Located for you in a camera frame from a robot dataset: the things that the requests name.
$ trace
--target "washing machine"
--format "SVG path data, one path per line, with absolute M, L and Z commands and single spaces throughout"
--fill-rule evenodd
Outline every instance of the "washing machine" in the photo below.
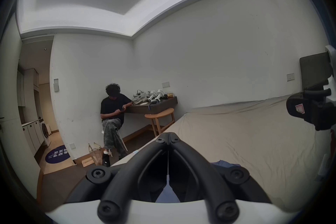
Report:
M 49 146 L 50 142 L 51 142 L 50 138 L 49 138 L 50 133 L 49 133 L 49 131 L 47 129 L 46 124 L 43 121 L 43 118 L 39 119 L 39 122 L 40 122 L 40 126 L 41 126 L 41 130 L 42 130 L 44 141 L 47 144 L 47 146 Z

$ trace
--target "mattress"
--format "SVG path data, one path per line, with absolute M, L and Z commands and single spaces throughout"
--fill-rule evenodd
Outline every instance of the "mattress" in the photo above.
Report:
M 300 210 L 316 193 L 318 169 L 330 153 L 330 131 L 291 117 L 288 96 L 193 109 L 166 132 L 176 133 L 209 162 L 245 167 L 284 211 Z

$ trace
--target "wooden bench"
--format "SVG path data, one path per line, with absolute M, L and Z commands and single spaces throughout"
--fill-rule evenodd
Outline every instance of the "wooden bench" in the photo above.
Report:
M 171 115 L 172 121 L 170 123 L 168 123 L 166 126 L 164 126 L 164 127 L 161 128 L 160 123 L 159 123 L 159 118 L 166 117 L 168 115 Z M 150 119 L 150 121 L 152 123 L 153 131 L 154 131 L 154 135 L 155 135 L 155 137 L 157 137 L 153 119 L 155 119 L 158 133 L 161 134 L 169 126 L 171 126 L 171 125 L 174 124 L 174 122 L 175 122 L 174 109 L 173 108 L 168 108 L 168 109 L 166 109 L 166 110 L 164 110 L 164 111 L 162 111 L 162 112 L 160 112 L 158 114 L 145 114 L 145 118 Z

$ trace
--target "curly hair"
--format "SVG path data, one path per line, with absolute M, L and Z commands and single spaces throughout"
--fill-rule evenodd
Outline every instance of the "curly hair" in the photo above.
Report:
M 106 86 L 106 93 L 111 97 L 115 97 L 120 93 L 120 86 L 116 83 L 109 84 Z

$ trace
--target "man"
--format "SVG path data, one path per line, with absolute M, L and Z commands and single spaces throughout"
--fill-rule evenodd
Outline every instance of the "man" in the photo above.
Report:
M 109 150 L 112 150 L 113 147 L 117 149 L 119 159 L 127 156 L 117 130 L 123 125 L 124 112 L 127 107 L 132 105 L 132 101 L 120 93 L 120 87 L 115 83 L 107 85 L 106 93 L 108 97 L 101 102 L 100 117 L 104 130 L 103 165 L 110 167 Z

